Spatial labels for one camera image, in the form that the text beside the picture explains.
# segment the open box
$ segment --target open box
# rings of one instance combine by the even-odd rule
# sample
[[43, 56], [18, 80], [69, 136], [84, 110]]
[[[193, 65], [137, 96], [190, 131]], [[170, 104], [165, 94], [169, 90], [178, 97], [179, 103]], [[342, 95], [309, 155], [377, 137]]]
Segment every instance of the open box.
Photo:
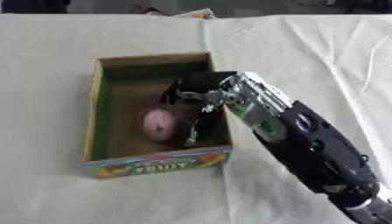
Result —
[[[184, 149], [200, 105], [159, 103], [159, 96], [184, 74], [211, 71], [208, 53], [98, 59], [91, 91], [85, 166], [98, 178], [167, 172], [217, 165], [232, 150], [226, 113], [212, 135]], [[142, 130], [152, 109], [168, 109], [179, 120], [175, 137], [151, 141]]]

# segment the white fabric surface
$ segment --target white fabric surface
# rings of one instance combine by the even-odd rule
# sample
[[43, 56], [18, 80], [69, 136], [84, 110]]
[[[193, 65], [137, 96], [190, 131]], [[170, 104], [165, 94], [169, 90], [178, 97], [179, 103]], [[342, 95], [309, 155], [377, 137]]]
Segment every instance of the white fabric surface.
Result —
[[351, 223], [230, 116], [219, 168], [97, 180], [79, 159], [94, 58], [211, 51], [345, 133], [389, 186], [391, 16], [0, 16], [1, 223]]

